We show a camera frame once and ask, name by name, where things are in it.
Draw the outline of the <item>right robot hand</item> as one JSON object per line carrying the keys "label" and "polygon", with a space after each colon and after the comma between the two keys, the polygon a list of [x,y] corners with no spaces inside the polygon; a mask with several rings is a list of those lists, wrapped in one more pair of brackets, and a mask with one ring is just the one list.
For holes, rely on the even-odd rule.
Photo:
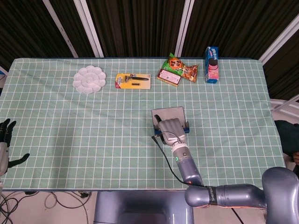
{"label": "right robot hand", "polygon": [[164,145],[172,147],[176,143],[185,143],[186,135],[179,118],[162,120],[158,115],[154,115],[161,131],[161,140]]}

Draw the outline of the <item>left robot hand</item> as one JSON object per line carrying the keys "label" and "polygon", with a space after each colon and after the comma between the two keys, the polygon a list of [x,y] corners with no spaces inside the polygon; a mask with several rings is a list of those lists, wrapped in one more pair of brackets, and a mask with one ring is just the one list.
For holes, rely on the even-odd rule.
{"label": "left robot hand", "polygon": [[14,161],[9,160],[9,147],[15,125],[16,121],[10,122],[10,119],[6,119],[0,124],[0,176],[3,176],[9,168],[24,163],[30,156],[30,154],[27,153],[20,159]]}

